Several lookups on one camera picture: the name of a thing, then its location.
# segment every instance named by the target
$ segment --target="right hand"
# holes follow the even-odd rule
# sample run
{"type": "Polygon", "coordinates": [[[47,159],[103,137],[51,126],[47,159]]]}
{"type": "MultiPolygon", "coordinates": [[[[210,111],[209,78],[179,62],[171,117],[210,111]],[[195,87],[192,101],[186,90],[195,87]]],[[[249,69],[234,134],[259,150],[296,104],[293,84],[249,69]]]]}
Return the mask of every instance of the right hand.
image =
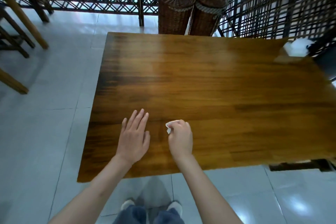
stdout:
{"type": "Polygon", "coordinates": [[[168,136],[170,153],[175,161],[192,155],[193,133],[188,122],[178,120],[169,126],[172,131],[168,136]]]}

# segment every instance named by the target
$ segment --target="woven basket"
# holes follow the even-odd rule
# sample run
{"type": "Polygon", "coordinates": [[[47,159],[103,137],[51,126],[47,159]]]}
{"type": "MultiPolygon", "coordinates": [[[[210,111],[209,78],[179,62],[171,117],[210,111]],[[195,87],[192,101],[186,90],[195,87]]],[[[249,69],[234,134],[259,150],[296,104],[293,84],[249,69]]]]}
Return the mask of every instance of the woven basket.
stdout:
{"type": "Polygon", "coordinates": [[[195,0],[158,0],[159,34],[184,35],[195,0]]]}
{"type": "Polygon", "coordinates": [[[227,6],[228,0],[196,0],[188,34],[212,36],[227,6]]]}

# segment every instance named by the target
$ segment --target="jeans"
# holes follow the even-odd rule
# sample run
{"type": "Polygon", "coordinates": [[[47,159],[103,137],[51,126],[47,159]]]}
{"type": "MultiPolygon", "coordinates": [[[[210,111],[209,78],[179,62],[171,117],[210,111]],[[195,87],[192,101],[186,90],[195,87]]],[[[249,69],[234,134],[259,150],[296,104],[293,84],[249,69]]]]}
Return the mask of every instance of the jeans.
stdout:
{"type": "MultiPolygon", "coordinates": [[[[113,224],[146,224],[146,218],[144,207],[130,205],[118,214],[113,224]]],[[[160,211],[153,224],[184,224],[184,222],[172,208],[169,211],[160,211]]]]}

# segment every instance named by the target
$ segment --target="white shoe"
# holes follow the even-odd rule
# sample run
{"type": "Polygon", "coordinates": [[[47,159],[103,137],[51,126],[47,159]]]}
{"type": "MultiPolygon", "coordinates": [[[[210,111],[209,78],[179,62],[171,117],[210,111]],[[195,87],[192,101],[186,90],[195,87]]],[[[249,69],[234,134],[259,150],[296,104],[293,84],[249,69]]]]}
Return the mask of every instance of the white shoe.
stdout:
{"type": "Polygon", "coordinates": [[[135,203],[134,203],[134,201],[133,201],[132,199],[129,199],[129,200],[125,201],[125,202],[121,205],[120,210],[121,210],[121,211],[122,211],[122,210],[125,210],[125,209],[127,209],[127,207],[130,206],[130,205],[135,205],[135,203]]]}
{"type": "Polygon", "coordinates": [[[172,208],[174,208],[179,214],[179,216],[182,217],[182,205],[180,205],[177,201],[174,201],[168,206],[167,211],[169,211],[172,208]]]}

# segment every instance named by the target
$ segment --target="white tissue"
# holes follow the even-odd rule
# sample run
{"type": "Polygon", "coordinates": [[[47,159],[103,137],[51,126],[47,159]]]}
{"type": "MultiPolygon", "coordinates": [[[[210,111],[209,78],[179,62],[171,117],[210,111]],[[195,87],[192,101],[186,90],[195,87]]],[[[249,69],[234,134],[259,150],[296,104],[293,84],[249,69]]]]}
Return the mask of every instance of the white tissue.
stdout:
{"type": "Polygon", "coordinates": [[[291,57],[305,57],[308,54],[308,49],[313,41],[306,38],[298,38],[292,43],[287,42],[283,48],[286,50],[288,56],[291,57]]]}
{"type": "Polygon", "coordinates": [[[175,122],[175,121],[179,121],[179,120],[173,120],[173,121],[170,121],[170,122],[167,122],[167,123],[166,123],[166,127],[168,128],[168,129],[167,129],[167,133],[168,133],[168,134],[170,134],[170,132],[171,132],[171,128],[169,128],[168,126],[169,126],[171,123],[175,122]]]}

